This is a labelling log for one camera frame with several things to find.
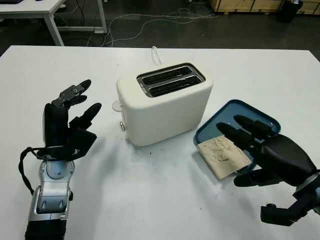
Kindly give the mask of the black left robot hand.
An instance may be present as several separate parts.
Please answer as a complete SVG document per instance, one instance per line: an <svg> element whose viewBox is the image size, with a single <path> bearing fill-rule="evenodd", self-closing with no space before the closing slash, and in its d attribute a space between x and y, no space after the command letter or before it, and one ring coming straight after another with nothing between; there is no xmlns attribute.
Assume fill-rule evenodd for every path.
<svg viewBox="0 0 320 240"><path fill-rule="evenodd" d="M71 85L52 102L47 103L43 111L43 140L45 147L63 146L76 129L87 130L92 120L100 111L102 104L95 103L82 116L69 121L69 109L83 103L87 96L84 92L91 86L92 81L87 79L78 85Z"/></svg>

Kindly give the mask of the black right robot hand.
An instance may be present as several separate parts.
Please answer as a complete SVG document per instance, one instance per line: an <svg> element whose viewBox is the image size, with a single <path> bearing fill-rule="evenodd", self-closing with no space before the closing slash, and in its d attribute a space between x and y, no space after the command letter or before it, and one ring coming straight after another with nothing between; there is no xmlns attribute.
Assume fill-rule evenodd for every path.
<svg viewBox="0 0 320 240"><path fill-rule="evenodd" d="M260 167L234 178L237 187L274 185L285 182L297 187L319 172L308 154L289 137L276 133L260 120L237 114L235 128L219 122L217 129L236 147L247 151Z"/></svg>

